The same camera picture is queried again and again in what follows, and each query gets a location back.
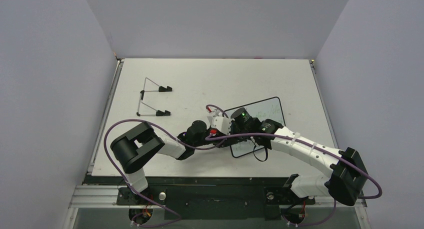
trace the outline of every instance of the metal frame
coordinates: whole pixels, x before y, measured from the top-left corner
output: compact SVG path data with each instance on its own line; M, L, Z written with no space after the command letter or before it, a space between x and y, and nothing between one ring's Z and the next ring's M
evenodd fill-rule
M95 140L94 150L91 156L90 164L87 168L87 174L91 174L93 172L94 162L96 160L97 152L99 150L100 140L102 139L103 132L105 131L106 120L111 109L112 101L114 100L115 91L117 89L117 84L121 75L124 61L125 59L120 59L116 64L115 74L113 76L112 84L110 86L109 96L107 98L106 106L104 107L103 116L101 117L100 128L98 130L97 139Z
M93 171L94 162L96 160L97 152L99 149L100 140L102 138L102 135L105 130L106 120L109 115L110 107L115 95L116 87L119 81L119 77L122 71L122 67L124 64L125 59L120 59L117 62L115 75L113 77L113 81L111 84L108 100L103 112L103 116L101 119L101 124L99 128L99 132L97 134L96 143L94 146L94 150L91 156L90 165L87 169L87 175L91 175L91 172ZM313 64L313 60L309 61L311 71L313 78L315 80L315 85L318 89L318 94L321 99L321 104L325 113L325 117L327 119L328 127L331 133L331 137L334 143L334 146L337 148L338 143L336 140L336 136L334 134L334 130L330 121L330 117L328 115L327 108L325 106L325 103L323 101L321 90L318 85L318 80L316 78L316 72ZM116 205L116 199L118 195L118 190L120 185L77 185L74 191L74 194L71 198L69 209L63 224L63 229L72 229L74 227L75 218L78 214L78 208L143 208L145 205ZM309 205L311 208L332 208L334 204L334 200L331 197L316 197L315 198L316 204ZM346 205L337 203L337 207L347 207ZM366 212L366 201L365 200L357 200L355 205L353 206L356 211L356 215L359 221L359 225L361 229L370 229L371 225L368 220L367 212ZM159 208L156 205L149 205L147 208Z
M73 229L75 218L77 218L78 208L69 208L66 213L65 222L63 223L63 229Z
M116 185L78 185L75 188L69 208L144 208L145 205L117 205L119 188L125 186ZM315 204L308 205L311 208L332 208L334 199L330 196L315 197ZM337 203L337 207L351 207ZM355 208L364 208L362 201L356 201ZM159 208L157 205L149 205L147 208Z

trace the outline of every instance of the small whiteboard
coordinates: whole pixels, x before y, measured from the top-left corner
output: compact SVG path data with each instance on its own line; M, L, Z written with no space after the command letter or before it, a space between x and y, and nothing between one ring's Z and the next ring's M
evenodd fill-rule
M277 96L227 109L225 112L230 116L239 108L245 108L252 117L258 118L260 121L271 119L281 123L283 126L286 125L286 122L284 121L283 109L281 107L281 101ZM250 140L242 141L230 146L231 154L234 158L239 158L250 154L253 151L256 152L263 149L263 147L258 147L254 150L254 146L255 145Z

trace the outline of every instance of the glass panel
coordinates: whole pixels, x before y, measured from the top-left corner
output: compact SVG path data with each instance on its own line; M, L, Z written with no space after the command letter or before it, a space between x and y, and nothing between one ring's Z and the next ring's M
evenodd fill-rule
M304 223L317 222L324 219L332 208L311 207L306 208L307 217ZM164 211L155 209L154 216L148 224L164 222ZM75 219L74 229L125 229L130 228L130 219L127 208L80 208ZM281 229L286 228L283 220L264 220L263 218L249 218L246 220L181 220L164 228L178 229L217 229L217 228L243 228L243 229ZM311 229L359 229L360 224L354 207L339 207L334 216L321 225L308 226Z

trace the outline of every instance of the orange wire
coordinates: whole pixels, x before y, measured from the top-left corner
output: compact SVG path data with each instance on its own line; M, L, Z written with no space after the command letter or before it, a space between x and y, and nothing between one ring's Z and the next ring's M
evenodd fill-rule
M303 207L302 207L302 210L300 210L300 213L302 213L305 210L305 207L306 207L306 201L303 202Z

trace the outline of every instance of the cable tie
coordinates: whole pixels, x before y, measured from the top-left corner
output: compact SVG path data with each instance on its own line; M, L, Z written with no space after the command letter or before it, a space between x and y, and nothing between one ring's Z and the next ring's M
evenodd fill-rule
M290 147L292 148L293 147L293 145L295 144L295 142L296 142L296 139L298 139L298 138L300 138L301 137L301 134L299 133L299 132L296 132L295 134L294 134L294 136L293 136L293 139L291 140L291 142L290 142Z
M308 155L308 157L309 157L309 165L312 165L312 161L311 161L311 154L312 154L312 151L314 150L314 147L317 145L318 143L316 143L316 142L314 142L313 144L312 144L312 147L310 148L310 150L309 150L309 155Z

